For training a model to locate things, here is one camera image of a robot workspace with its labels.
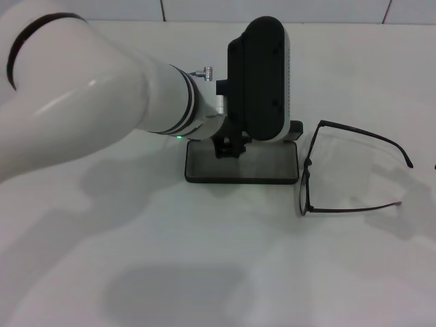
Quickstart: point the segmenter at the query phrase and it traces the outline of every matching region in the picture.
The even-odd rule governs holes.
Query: eyeglasses
[[[309,172],[309,167],[312,165],[312,161],[310,159],[310,156],[312,153],[313,145],[315,144],[316,137],[318,135],[318,131],[320,130],[320,127],[332,127],[332,128],[337,128],[337,129],[343,129],[345,131],[351,131],[354,133],[370,136],[372,138],[377,138],[378,140],[382,140],[382,141],[385,141],[387,143],[390,143],[390,144],[396,146],[401,151],[401,153],[404,156],[404,159],[406,161],[407,166],[409,168],[414,167],[414,165],[410,161],[410,158],[407,155],[407,153],[404,151],[404,149],[401,146],[399,146],[397,143],[395,143],[387,138],[384,138],[383,136],[379,136],[377,134],[371,133],[369,131],[364,131],[364,130],[361,130],[361,129],[358,129],[355,127],[350,127],[350,126],[346,126],[346,125],[342,125],[342,124],[338,124],[338,123],[332,123],[331,121],[320,121],[320,123],[318,124],[317,129],[312,137],[311,145],[309,147],[309,153],[307,153],[307,157],[306,157],[305,163],[304,163],[304,171],[303,171],[302,177],[301,177],[301,186],[300,186],[300,211],[301,211],[301,215],[303,215],[303,216],[306,215],[306,213],[308,211],[310,213],[358,213],[358,212],[362,212],[362,211],[372,211],[372,210],[382,209],[382,208],[386,208],[388,206],[401,205],[401,202],[393,202],[393,203],[385,204],[384,206],[373,206],[371,208],[358,208],[358,209],[320,209],[320,208],[315,208],[315,207],[311,206],[311,198],[310,198],[310,192],[309,192],[309,179],[311,177],[311,174]]]

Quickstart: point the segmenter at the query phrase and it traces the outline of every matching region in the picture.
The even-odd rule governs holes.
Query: phone
[[[297,146],[285,141],[246,145],[247,151],[236,158],[215,157],[212,140],[189,141],[185,178],[190,183],[276,184],[298,182]]]

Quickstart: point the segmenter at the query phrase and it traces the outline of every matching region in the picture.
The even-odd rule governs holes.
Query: white robotic arm
[[[258,18],[229,43],[228,79],[214,82],[211,69],[186,74],[113,44],[58,3],[24,0],[0,18],[0,74],[16,89],[0,108],[0,182],[89,155],[135,128],[212,138],[217,159],[239,158],[251,140],[295,140],[302,124],[290,121],[289,49],[283,25]]]
[[[26,0],[0,19],[0,180],[89,155],[133,129],[209,138],[221,127],[215,83],[122,49],[81,17]]]

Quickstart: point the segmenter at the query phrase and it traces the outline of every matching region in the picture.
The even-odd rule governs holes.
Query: eyeglass temple
[[[310,210],[311,213],[361,213],[364,211],[373,211],[378,209],[387,208],[389,206],[400,206],[402,202],[394,202],[385,204],[384,206],[373,206],[370,208],[359,208],[359,209],[318,209],[313,208]]]
[[[338,128],[338,129],[344,129],[345,131],[352,131],[354,133],[363,134],[363,135],[370,136],[372,138],[377,138],[378,140],[382,140],[382,141],[385,141],[387,143],[390,143],[393,146],[397,147],[398,150],[401,151],[401,153],[403,154],[404,159],[406,161],[407,167],[409,167],[409,168],[414,167],[414,165],[412,164],[406,151],[404,151],[404,149],[398,143],[395,143],[394,141],[391,141],[388,138],[384,138],[383,136],[371,133],[370,131],[364,131],[363,129],[359,129],[359,128],[355,128],[355,127],[347,126],[347,125],[342,125],[342,124],[338,124],[338,123],[333,123],[332,121],[320,121],[320,123],[318,124],[318,127],[324,127],[324,126]]]

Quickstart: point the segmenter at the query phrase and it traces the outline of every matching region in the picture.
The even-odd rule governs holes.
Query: wall tile
[[[168,21],[381,23],[389,0],[163,0]]]
[[[436,24],[436,0],[393,0],[387,24]]]
[[[86,19],[162,21],[160,0],[57,0]],[[0,0],[0,14],[20,0]]]

